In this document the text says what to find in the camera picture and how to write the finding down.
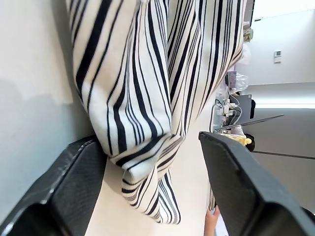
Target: striped fabric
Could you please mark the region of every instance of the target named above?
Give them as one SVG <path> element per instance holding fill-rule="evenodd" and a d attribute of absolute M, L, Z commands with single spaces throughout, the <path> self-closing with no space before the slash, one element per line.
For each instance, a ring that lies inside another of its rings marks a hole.
<path fill-rule="evenodd" d="M 104 152 L 125 171 L 122 195 L 159 223 L 181 221 L 170 165 L 189 126 L 241 55 L 245 4 L 67 1 L 73 74 L 83 105 Z"/>

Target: gray wall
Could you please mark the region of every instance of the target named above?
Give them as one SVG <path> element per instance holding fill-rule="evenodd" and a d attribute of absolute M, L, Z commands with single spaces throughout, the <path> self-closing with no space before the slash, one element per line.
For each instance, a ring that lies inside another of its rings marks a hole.
<path fill-rule="evenodd" d="M 254 153 L 258 162 L 273 174 L 301 206 L 315 213 L 315 160 Z"/>
<path fill-rule="evenodd" d="M 67 144 L 93 133 L 64 0 L 0 1 L 0 222 Z"/>
<path fill-rule="evenodd" d="M 255 118 L 285 114 L 260 124 L 245 126 L 255 136 L 255 150 L 315 157 L 315 109 L 256 109 Z M 295 199 L 315 212 L 315 160 L 254 153 Z"/>
<path fill-rule="evenodd" d="M 256 109 L 254 118 L 285 114 L 244 127 L 255 136 L 255 150 L 315 157 L 315 109 Z"/>

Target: black stripe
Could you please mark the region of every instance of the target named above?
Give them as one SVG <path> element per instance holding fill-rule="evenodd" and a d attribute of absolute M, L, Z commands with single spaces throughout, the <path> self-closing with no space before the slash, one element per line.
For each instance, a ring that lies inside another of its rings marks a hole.
<path fill-rule="evenodd" d="M 153 71 L 154 71 L 154 74 L 155 74 L 155 77 L 156 77 L 156 80 L 157 80 L 157 84 L 158 84 L 158 88 L 159 88 L 159 91 L 160 91 L 160 94 L 161 94 L 161 97 L 162 97 L 162 100 L 163 100 L 163 105 L 164 105 L 164 110 L 165 110 L 165 113 L 167 114 L 167 118 L 168 118 L 168 123 L 169 123 L 169 127 L 171 127 L 171 119 L 169 117 L 169 113 L 168 113 L 168 109 L 170 109 L 170 105 L 169 103 L 166 104 L 165 100 L 164 100 L 164 96 L 163 96 L 163 93 L 162 93 L 162 89 L 160 87 L 160 84 L 159 84 L 159 81 L 158 81 L 158 75 L 157 75 L 157 71 L 156 71 L 156 67 L 153 63 L 153 58 L 152 58 L 152 55 L 151 55 L 151 52 L 150 52 L 150 49 L 149 49 L 149 44 L 148 44 L 148 37 L 147 37 L 147 28 L 144 27 L 144 30 L 145 30 L 145 37 L 146 37 L 146 44 L 147 44 L 147 49 L 148 49 L 148 52 L 149 52 L 149 55 L 150 55 L 150 59 L 151 59 L 151 63 L 152 63 L 152 68 L 153 68 Z"/>
<path fill-rule="evenodd" d="M 166 181 L 166 184 L 168 185 L 168 187 L 169 187 L 169 189 L 170 189 L 170 191 L 171 191 L 172 198 L 173 198 L 173 202 L 175 203 L 176 209 L 177 209 L 177 211 L 178 211 L 179 221 L 177 222 L 177 224 L 179 224 L 179 223 L 181 222 L 182 217 L 181 217 L 181 213 L 180 213 L 180 211 L 179 211 L 179 209 L 178 209 L 178 205 L 177 205 L 177 201 L 176 201 L 175 195 L 174 195 L 174 193 L 173 193 L 173 191 L 172 191 L 172 188 L 171 188 L 171 185 L 170 185 L 170 183 L 169 183 L 169 180 L 168 180 L 168 177 L 167 177 L 167 173 L 165 174 L 165 181 Z"/>
<path fill-rule="evenodd" d="M 160 186 L 160 189 L 162 190 L 162 192 L 164 193 L 165 198 L 166 198 L 167 202 L 169 203 L 169 206 L 172 208 L 172 211 L 174 213 L 174 222 L 176 222 L 177 221 L 177 213 L 176 212 L 178 211 L 178 209 L 174 208 L 174 205 L 172 204 L 171 200 L 169 199 L 168 194 L 167 194 L 167 190 L 163 184 L 162 179 L 159 180 L 159 186 Z"/>
<path fill-rule="evenodd" d="M 201 40 L 201 48 L 200 48 L 200 59 L 202 58 L 202 49 L 203 49 L 203 42 L 204 42 L 204 35 L 205 35 L 205 22 L 206 22 L 206 12 L 207 12 L 207 1 L 205 1 L 205 11 L 204 11 L 204 16 L 203 16 L 203 32 L 202 32 L 202 40 Z M 197 81 L 196 81 L 196 86 L 195 86 L 195 91 L 194 91 L 194 94 L 193 94 L 193 99 L 192 99 L 192 104 L 194 104 L 194 101 L 195 101 L 195 98 L 196 98 L 196 92 L 197 92 L 197 89 L 198 89 L 198 82 L 199 82 L 199 75 L 200 75 L 200 67 L 201 67 L 201 61 L 199 63 L 199 69 L 198 69 L 198 75 L 197 75 Z M 188 124 L 190 123 L 191 121 L 191 115 L 192 115 L 192 110 L 191 110 L 191 113 L 190 113 L 190 116 L 189 116 L 189 122 Z"/>
<path fill-rule="evenodd" d="M 164 31 L 164 27 L 163 27 L 163 14 L 162 14 L 162 11 L 161 11 L 161 5 L 159 2 L 156 2 L 155 1 L 155 6 L 156 6 L 156 9 L 157 9 L 157 24 L 158 24 L 158 29 L 159 29 L 159 33 L 160 33 L 160 36 L 161 36 L 161 40 L 162 40 L 162 44 L 163 44 L 163 50 L 164 50 L 164 54 L 166 53 L 166 47 L 167 47 L 167 43 L 166 43 L 166 34 L 165 34 L 165 31 Z"/>
<path fill-rule="evenodd" d="M 126 130 L 119 115 L 119 109 L 123 103 L 125 92 L 126 92 L 126 77 L 124 76 L 124 83 L 123 83 L 122 90 L 119 94 L 117 101 L 113 105 L 114 120 L 117 127 L 119 153 L 122 153 L 127 150 Z"/>
<path fill-rule="evenodd" d="M 200 2 L 199 2 L 199 12 L 198 12 L 198 23 L 199 24 L 201 24 L 202 5 L 203 5 L 203 1 L 200 0 Z"/>
<path fill-rule="evenodd" d="M 182 5 L 183 5 L 183 1 L 177 1 L 177 4 L 176 4 L 176 12 L 175 12 L 175 17 L 174 17 L 174 19 L 177 19 L 177 21 L 176 21 L 176 24 L 174 24 L 175 21 L 173 22 L 172 28 L 171 28 L 171 31 L 169 32 L 169 36 L 168 36 L 167 41 L 170 40 L 170 37 L 171 37 L 172 32 L 173 32 L 173 29 L 174 29 L 174 25 L 175 25 L 174 34 L 175 34 L 176 31 L 177 31 L 177 25 L 178 25 L 178 22 L 179 22 L 179 17 L 176 17 L 176 16 L 177 16 L 177 14 L 180 15 L 180 12 L 181 12 L 181 9 L 182 9 Z"/>
<path fill-rule="evenodd" d="M 141 164 L 142 162 L 144 162 L 144 161 L 146 161 L 146 160 L 149 160 L 149 159 L 151 159 L 152 157 L 154 157 L 154 156 L 160 151 L 161 147 L 164 145 L 164 143 L 166 142 L 166 140 L 167 140 L 167 139 L 165 139 L 165 140 L 163 141 L 163 143 L 162 143 L 162 144 L 160 145 L 160 147 L 155 151 L 155 153 L 153 153 L 152 155 L 150 155 L 150 156 L 148 156 L 148 157 L 142 159 L 141 161 L 138 161 L 136 164 L 130 166 L 127 170 L 129 171 L 129 170 L 132 169 L 133 167 L 135 167 L 135 166 Z"/>
<path fill-rule="evenodd" d="M 78 89 L 79 89 L 80 96 L 82 96 L 82 91 L 81 91 L 82 90 L 82 84 L 83 84 L 83 81 L 84 81 L 85 76 L 87 74 L 87 71 L 90 67 L 91 60 L 94 56 L 94 53 L 95 53 L 95 50 L 97 47 L 97 43 L 98 43 L 102 28 L 103 28 L 103 24 L 105 22 L 105 18 L 107 16 L 107 12 L 108 12 L 108 9 L 109 9 L 111 2 L 112 2 L 111 0 L 103 0 L 100 7 L 99 7 L 97 17 L 95 19 L 94 26 L 92 29 L 92 33 L 90 35 L 90 39 L 89 39 L 88 44 L 85 48 L 83 58 L 81 60 L 79 69 L 78 69 L 77 74 L 76 74 L 75 80 L 76 80 L 76 84 L 77 84 Z"/>
<path fill-rule="evenodd" d="M 73 18 L 72 18 L 72 24 L 71 24 L 71 32 L 73 31 L 75 18 L 77 17 L 80 4 L 81 4 L 81 0 L 79 0 L 77 5 L 75 6 L 75 11 L 74 11 L 74 15 L 73 15 Z"/>
<path fill-rule="evenodd" d="M 142 180 L 139 180 L 139 181 L 136 182 L 136 183 L 129 183 L 127 180 L 123 179 L 123 182 L 124 182 L 125 184 L 130 185 L 130 186 L 137 185 L 137 184 L 141 183 L 142 181 L 143 181 L 143 179 L 142 179 Z"/>
<path fill-rule="evenodd" d="M 180 75 L 181 75 L 181 68 L 183 68 L 183 65 L 184 65 L 184 61 L 186 59 L 186 54 L 187 54 L 187 50 L 188 50 L 188 45 L 189 45 L 189 40 L 190 40 L 190 35 L 191 35 L 191 29 L 192 29 L 192 26 L 193 24 L 190 26 L 190 30 L 189 30 L 189 35 L 188 35 L 188 39 L 186 40 L 186 44 L 185 44 L 185 47 L 184 47 L 184 50 L 183 50 L 183 54 L 182 54 L 182 58 L 180 60 L 180 63 L 179 63 L 179 66 L 178 66 L 178 70 L 176 72 L 176 75 L 175 75 L 175 79 L 174 79 L 174 83 L 172 85 L 172 89 L 171 89 L 171 93 L 170 93 L 170 98 L 171 98 L 171 101 L 173 101 L 173 97 L 174 97 L 174 94 L 175 94 L 175 90 L 177 88 L 177 84 L 178 84 L 178 81 L 179 81 L 179 78 L 180 78 Z"/>
<path fill-rule="evenodd" d="M 178 32 L 178 35 L 176 36 L 175 46 L 174 47 L 172 45 L 170 46 L 170 50 L 173 51 L 173 53 L 172 53 L 172 56 L 168 59 L 168 61 L 169 61 L 169 68 L 168 68 L 169 76 L 171 76 L 173 73 L 174 64 L 176 61 L 176 57 L 178 56 L 179 47 L 180 47 L 181 43 L 186 40 L 186 39 L 183 39 L 183 35 L 184 35 L 185 28 L 186 28 L 188 18 L 189 18 L 188 13 L 191 11 L 192 4 L 190 5 L 190 3 L 192 3 L 192 1 L 188 1 L 186 3 L 185 9 L 184 9 L 184 16 L 183 16 L 184 20 L 181 21 L 181 23 L 180 23 L 180 27 L 178 30 L 179 32 Z"/>
<path fill-rule="evenodd" d="M 74 0 L 71 0 L 71 2 L 70 2 L 70 7 L 69 7 L 69 13 L 72 11 L 73 2 L 74 2 Z"/>
<path fill-rule="evenodd" d="M 172 211 L 170 210 L 170 208 L 168 207 L 168 205 L 166 204 L 166 202 L 164 201 L 164 198 L 162 197 L 162 195 L 160 194 L 160 192 L 158 193 L 159 198 L 162 200 L 162 202 L 164 203 L 164 206 L 167 208 L 171 218 L 169 219 L 169 222 L 171 223 L 173 220 L 173 215 L 172 215 Z"/>
<path fill-rule="evenodd" d="M 169 46 L 169 48 L 168 48 L 168 53 L 167 53 L 168 58 L 170 57 L 170 54 L 171 54 L 171 51 L 172 51 L 172 48 L 173 48 L 173 43 L 174 43 L 174 40 L 175 40 L 175 38 L 176 38 L 177 27 L 178 27 L 180 15 L 181 15 L 181 12 L 182 12 L 183 1 L 178 1 L 178 2 L 181 2 L 181 5 L 180 5 L 180 7 L 179 7 L 178 17 L 177 17 L 177 21 L 176 21 L 176 25 L 175 25 L 173 37 L 172 37 L 170 46 Z"/>
<path fill-rule="evenodd" d="M 192 26 L 194 25 L 195 23 L 195 13 L 194 13 L 194 17 L 193 17 L 193 21 L 192 21 Z M 194 53 L 194 49 L 195 49 L 195 45 L 196 45 L 196 41 L 197 41 L 197 38 L 198 38 L 198 33 L 199 33 L 199 27 L 196 28 L 195 30 L 195 33 L 193 35 L 193 38 L 192 38 L 192 43 L 189 47 L 189 55 L 188 55 L 188 60 L 187 60 L 187 65 L 190 65 L 191 64 L 191 60 L 192 60 L 192 56 L 193 56 L 193 53 Z M 172 103 L 172 109 L 175 110 L 175 107 L 177 105 L 177 102 L 179 100 L 179 97 L 180 97 L 180 93 L 181 93 L 181 90 L 182 90 L 182 84 L 183 84 L 183 81 L 185 81 L 185 84 L 184 84 L 184 97 L 185 97 L 185 93 L 187 92 L 186 90 L 186 84 L 187 84 L 187 80 L 190 80 L 190 82 L 194 82 L 194 75 L 191 75 L 189 78 L 188 78 L 188 72 L 189 72 L 189 66 L 185 66 L 185 71 L 184 71 L 184 80 L 182 80 L 182 83 L 181 83 L 181 86 L 179 88 L 179 93 L 177 95 L 177 98 L 176 98 L 176 102 L 175 104 Z M 183 111 L 183 109 L 185 108 L 185 110 L 187 111 L 187 107 L 184 106 L 184 101 L 182 102 L 182 107 L 181 107 L 181 110 Z M 182 129 L 183 127 L 180 125 L 182 123 L 182 120 L 184 120 L 184 129 Z M 184 116 L 184 119 L 183 119 L 183 116 L 181 116 L 181 120 L 180 120 L 180 124 L 178 125 L 177 127 L 177 131 L 176 133 L 178 133 L 178 129 L 181 128 L 181 131 L 180 131 L 180 135 L 182 135 L 182 132 L 184 133 L 184 136 L 186 135 L 186 118 Z"/>
<path fill-rule="evenodd" d="M 85 12 L 85 8 L 86 8 L 87 4 L 88 4 L 88 0 L 85 0 L 82 12 L 80 14 L 80 18 L 79 18 L 79 21 L 78 21 L 77 28 L 75 29 L 75 32 L 74 32 L 72 48 L 74 48 L 75 40 L 77 39 L 77 35 L 78 35 L 78 32 L 79 32 L 79 28 L 81 26 L 82 18 L 83 18 L 83 15 L 84 15 L 84 12 Z"/>
<path fill-rule="evenodd" d="M 141 150 L 139 150 L 138 152 L 135 152 L 131 155 L 125 156 L 122 159 L 120 159 L 119 161 L 117 161 L 115 164 L 122 167 L 125 163 L 127 163 L 128 161 L 131 161 L 132 159 L 143 155 L 147 152 L 149 152 L 152 148 L 155 147 L 155 145 L 160 141 L 160 139 L 163 137 L 164 135 L 158 136 L 152 140 L 149 141 L 149 143 L 147 145 L 145 145 Z"/>
<path fill-rule="evenodd" d="M 142 18 L 142 6 L 140 6 L 140 22 L 139 22 L 139 25 L 141 25 L 141 18 Z M 159 124 L 159 126 L 161 128 L 161 133 L 164 133 L 164 130 L 162 128 L 161 123 L 156 118 L 156 116 L 154 115 L 154 112 L 153 112 L 153 107 L 152 107 L 151 99 L 150 99 L 150 96 L 149 96 L 148 88 L 147 88 L 146 82 L 144 80 L 143 72 L 142 72 L 142 66 L 141 66 L 141 62 L 140 62 L 139 47 L 140 47 L 140 37 L 138 37 L 138 63 L 139 63 L 139 69 L 140 69 L 140 73 L 141 73 L 142 83 L 144 85 L 144 89 L 145 89 L 146 94 L 147 94 L 147 99 L 148 99 L 148 102 L 149 102 L 149 105 L 150 105 L 150 110 L 151 110 L 152 116 L 154 117 L 155 121 Z"/>
<path fill-rule="evenodd" d="M 166 6 L 165 0 L 163 0 L 163 5 L 164 5 L 164 10 L 165 10 L 166 18 L 167 18 L 167 17 L 168 17 L 168 5 Z"/>
<path fill-rule="evenodd" d="M 113 33 L 113 29 L 114 29 L 114 25 L 116 23 L 116 20 L 117 20 L 117 16 L 118 16 L 118 13 L 121 9 L 121 6 L 122 6 L 122 3 L 123 3 L 123 0 L 121 0 L 120 4 L 119 4 L 119 7 L 116 11 L 116 14 L 115 14 L 115 18 L 114 18 L 114 21 L 112 23 L 112 26 L 110 27 L 110 31 L 109 31 L 109 36 L 108 36 L 108 40 L 107 40 L 107 43 L 106 43 L 106 46 L 105 46 L 105 50 L 103 52 L 103 55 L 102 55 L 102 58 L 101 60 L 99 61 L 99 64 L 98 64 L 98 67 L 97 67 L 97 70 L 96 70 L 96 73 L 92 79 L 92 82 L 91 82 L 91 88 L 90 88 L 90 91 L 89 91 L 89 97 L 88 97 L 88 104 L 87 104 L 87 110 L 88 110 L 88 114 L 89 114 L 89 111 L 90 111 L 90 101 L 91 101 L 91 94 L 92 94 L 92 90 L 93 90 L 93 87 L 94 87 L 94 83 L 95 83 L 95 80 L 97 78 L 97 75 L 98 75 L 98 72 L 103 64 L 103 60 L 105 58 L 105 55 L 107 53 L 107 50 L 108 50 L 108 46 L 109 46 L 109 43 L 110 43 L 110 40 L 112 38 L 112 33 Z"/>
<path fill-rule="evenodd" d="M 164 85 L 164 92 L 165 92 L 165 95 L 167 98 L 167 104 L 168 104 L 168 106 L 170 106 L 169 97 L 168 97 L 168 88 L 167 88 L 168 81 L 165 78 L 165 72 L 164 72 L 164 68 L 163 68 L 163 64 L 162 64 L 162 59 L 161 59 L 161 56 L 159 54 L 158 44 L 157 44 L 155 32 L 154 32 L 154 24 L 153 24 L 152 14 L 151 14 L 151 1 L 149 2 L 149 8 L 148 8 L 148 24 L 149 24 L 149 33 L 150 33 L 150 37 L 151 37 L 151 42 L 153 45 L 155 55 L 157 57 L 157 64 L 158 64 L 160 75 L 161 75 L 163 85 Z"/>
<path fill-rule="evenodd" d="M 219 1 L 219 8 L 218 8 L 218 23 L 217 23 L 217 32 L 216 32 L 216 49 L 215 49 L 215 57 L 213 60 L 213 70 L 212 70 L 212 76 L 211 76 L 211 82 L 209 86 L 209 90 L 205 99 L 205 102 L 203 106 L 205 106 L 208 97 L 210 95 L 210 91 L 213 85 L 213 82 L 215 80 L 216 72 L 217 72 L 217 65 L 218 65 L 218 57 L 219 57 L 219 48 L 220 48 L 220 32 L 221 32 L 221 20 L 222 20 L 222 5 L 223 5 L 223 0 Z"/>
<path fill-rule="evenodd" d="M 132 128 L 134 130 L 134 139 L 135 139 L 135 144 L 138 145 L 139 143 L 141 143 L 141 134 L 144 140 L 144 131 L 143 128 L 140 124 L 140 122 L 138 121 L 134 111 L 133 111 L 133 107 L 132 107 L 132 103 L 131 103 L 131 96 L 130 96 L 130 54 L 131 54 L 131 42 L 132 42 L 132 37 L 130 35 L 130 37 L 128 37 L 128 47 L 127 47 L 127 60 L 126 60 L 126 67 L 125 67 L 125 78 L 127 79 L 127 102 L 126 102 L 126 107 L 125 107 L 125 113 L 126 116 L 128 117 L 128 120 L 130 122 L 130 124 L 132 125 Z"/>
<path fill-rule="evenodd" d="M 135 189 L 131 189 L 131 190 L 122 188 L 122 193 L 133 193 L 136 190 L 137 190 L 136 188 Z"/>
<path fill-rule="evenodd" d="M 235 32 L 234 32 L 234 44 L 233 44 L 233 50 L 232 50 L 232 55 L 235 52 L 236 49 L 236 43 L 237 43 L 237 37 L 238 35 L 238 26 L 240 23 L 240 9 L 241 9 L 241 0 L 237 1 L 237 10 L 236 10 L 236 23 L 235 23 Z"/>
<path fill-rule="evenodd" d="M 150 205 L 151 205 L 153 199 L 156 198 L 157 191 L 158 191 L 158 187 L 156 187 L 156 190 L 155 190 L 153 196 L 151 197 L 151 200 L 150 200 L 150 202 L 149 202 L 149 204 L 148 204 L 148 207 L 147 207 L 147 209 L 144 211 L 144 213 L 147 212 L 147 210 L 149 209 L 149 207 L 150 207 Z"/>
<path fill-rule="evenodd" d="M 200 41 L 201 41 L 201 37 L 199 38 L 198 41 L 198 48 L 200 46 Z M 197 68 L 197 62 L 199 60 L 199 51 L 197 52 L 196 58 L 195 58 L 195 62 L 193 64 L 192 67 L 192 74 L 191 74 L 191 78 L 195 78 L 195 74 L 196 74 L 196 68 Z M 193 87 L 193 83 L 195 82 L 195 79 L 191 79 L 190 80 L 190 84 L 189 84 L 189 89 L 188 89 L 188 94 L 187 94 L 187 102 L 186 102 L 186 110 L 185 110 L 185 118 L 184 118 L 184 129 L 187 130 L 187 116 L 188 116 L 188 111 L 189 111 L 189 107 L 190 107 L 190 102 L 191 102 L 191 93 L 192 93 L 192 87 Z"/>
<path fill-rule="evenodd" d="M 169 145 L 167 148 L 165 148 L 163 150 L 163 152 L 161 153 L 160 157 L 159 157 L 159 161 L 164 157 L 166 156 L 170 151 L 172 151 L 175 146 L 177 146 L 180 142 L 182 141 L 182 139 L 178 139 L 176 140 L 175 142 L 173 142 L 171 145 Z"/>
<path fill-rule="evenodd" d="M 143 183 L 141 184 L 140 189 L 137 192 L 137 196 L 136 196 L 137 197 L 137 201 L 134 204 L 130 204 L 132 207 L 135 207 L 138 204 L 140 193 L 141 193 L 141 191 L 142 191 L 142 189 L 143 189 L 143 187 L 144 187 L 144 185 L 146 184 L 147 181 L 148 181 L 148 178 L 145 178 Z"/>
<path fill-rule="evenodd" d="M 141 202 L 142 202 L 142 199 L 143 199 L 144 195 L 146 194 L 146 192 L 147 192 L 147 190 L 148 190 L 148 187 L 149 187 L 150 184 L 151 184 L 151 180 L 152 180 L 154 174 L 155 174 L 155 172 L 153 171 L 153 172 L 151 173 L 151 177 L 150 177 L 149 183 L 148 183 L 148 185 L 147 185 L 147 187 L 146 187 L 146 190 L 144 190 L 144 192 L 143 192 L 143 194 L 142 194 L 142 197 L 141 197 L 141 199 L 140 199 L 140 204 L 141 204 Z"/>
<path fill-rule="evenodd" d="M 228 29 L 229 29 L 229 21 L 228 17 L 229 16 L 229 0 L 227 1 L 226 5 L 226 14 L 225 14 L 225 23 L 224 23 L 224 36 L 223 36 L 223 57 L 220 65 L 220 72 L 219 72 L 219 78 L 222 77 L 222 73 L 225 71 L 225 66 L 226 66 L 226 54 L 228 52 L 228 41 L 227 41 L 227 36 L 228 36 Z"/>
<path fill-rule="evenodd" d="M 156 201 L 154 202 L 153 206 L 151 207 L 151 210 L 147 213 L 147 215 L 151 215 L 153 213 L 153 211 L 157 208 L 157 205 L 158 205 L 158 196 L 157 196 Z"/>
<path fill-rule="evenodd" d="M 138 21 L 135 21 L 135 34 L 134 34 L 134 41 L 133 41 L 133 52 L 136 51 L 136 42 L 137 42 L 137 29 L 138 29 Z M 139 109 L 140 109 L 140 113 L 143 116 L 143 118 L 146 120 L 146 122 L 148 123 L 150 130 L 151 130 L 151 138 L 155 138 L 158 136 L 158 131 L 154 125 L 154 123 L 150 120 L 150 118 L 148 117 L 148 114 L 146 113 L 146 107 L 145 104 L 143 102 L 143 96 L 142 96 L 142 91 L 141 91 L 141 87 L 138 81 L 138 76 L 137 76 L 137 70 L 136 70 L 136 62 L 135 62 L 135 53 L 132 54 L 132 72 L 133 72 L 133 84 L 134 84 L 134 88 L 135 88 L 135 93 L 137 96 L 137 100 L 138 100 L 138 105 L 139 105 Z"/>
<path fill-rule="evenodd" d="M 124 51 L 123 51 L 123 57 L 122 57 L 122 62 L 121 62 L 121 64 L 120 64 L 119 72 L 118 72 L 118 75 L 117 75 L 117 78 L 116 78 L 114 87 L 113 87 L 112 90 L 110 91 L 109 96 L 108 96 L 108 99 L 107 99 L 107 101 L 106 101 L 106 106 L 107 106 L 107 114 L 106 114 L 107 127 L 110 127 L 110 126 L 109 126 L 109 105 L 108 105 L 108 104 L 109 104 L 109 100 L 111 99 L 111 97 L 112 97 L 112 95 L 113 95 L 114 90 L 115 90 L 116 87 L 117 87 L 117 83 L 118 83 L 118 80 L 119 80 L 119 78 L 120 78 L 120 74 L 121 74 L 121 72 L 122 72 L 122 67 L 123 67 L 123 62 L 124 62 L 124 57 L 125 57 L 125 52 L 126 52 L 126 45 L 127 45 L 127 42 L 128 42 L 128 38 L 129 38 L 130 32 L 131 32 L 131 26 L 132 26 L 132 21 L 130 22 L 130 25 L 129 25 L 129 30 L 128 30 L 128 34 L 127 34 L 126 41 L 125 41 L 125 46 L 124 46 Z M 109 145 L 110 154 L 113 155 L 113 148 L 112 148 L 111 140 L 110 140 L 110 129 L 107 129 L 107 139 L 108 139 L 108 145 Z"/>
<path fill-rule="evenodd" d="M 176 155 L 177 151 L 172 154 L 169 158 L 167 158 L 165 161 L 163 161 L 162 163 L 160 163 L 157 168 L 160 168 L 161 166 L 165 165 L 166 163 L 168 163 L 170 160 L 172 160 L 174 158 L 174 156 Z"/>
<path fill-rule="evenodd" d="M 210 40 L 211 42 L 213 42 L 214 25 L 215 25 L 215 21 L 216 21 L 216 6 L 217 6 L 217 0 L 215 0 L 215 3 L 214 3 L 214 11 L 213 11 L 213 17 L 212 17 L 212 32 L 211 32 L 211 40 Z M 200 106 L 199 106 L 198 115 L 200 114 L 202 108 L 204 107 L 203 101 L 204 101 L 205 93 L 206 93 L 207 87 L 208 87 L 210 65 L 211 65 L 211 62 L 212 62 L 212 60 L 211 60 L 211 58 L 212 58 L 212 45 L 213 45 L 213 43 L 211 43 L 211 47 L 210 47 L 207 82 L 206 82 L 206 86 L 205 86 L 205 89 L 204 89 L 203 94 L 202 94 L 202 99 L 201 99 L 201 103 L 200 103 Z"/>

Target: person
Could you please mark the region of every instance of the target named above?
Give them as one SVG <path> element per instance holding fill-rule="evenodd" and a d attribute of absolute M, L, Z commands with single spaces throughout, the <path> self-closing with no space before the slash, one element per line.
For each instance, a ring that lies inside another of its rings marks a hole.
<path fill-rule="evenodd" d="M 204 236 L 214 236 L 215 229 L 218 222 L 218 218 L 220 215 L 219 207 L 216 206 L 215 212 L 212 214 L 209 209 L 207 209 L 206 217 L 205 217 L 205 228 L 204 228 Z"/>
<path fill-rule="evenodd" d="M 252 143 L 250 144 L 246 144 L 245 147 L 247 147 L 247 149 L 252 152 L 255 149 L 255 137 L 251 134 L 244 134 L 243 132 L 243 128 L 241 125 L 238 125 L 234 128 L 231 129 L 230 131 L 231 134 L 237 134 L 237 135 L 242 135 L 242 136 L 246 136 L 246 138 L 250 139 L 252 141 Z"/>
<path fill-rule="evenodd" d="M 255 149 L 255 137 L 251 134 L 245 134 L 246 138 L 251 139 L 251 143 L 250 144 L 246 144 L 247 149 L 252 152 Z"/>

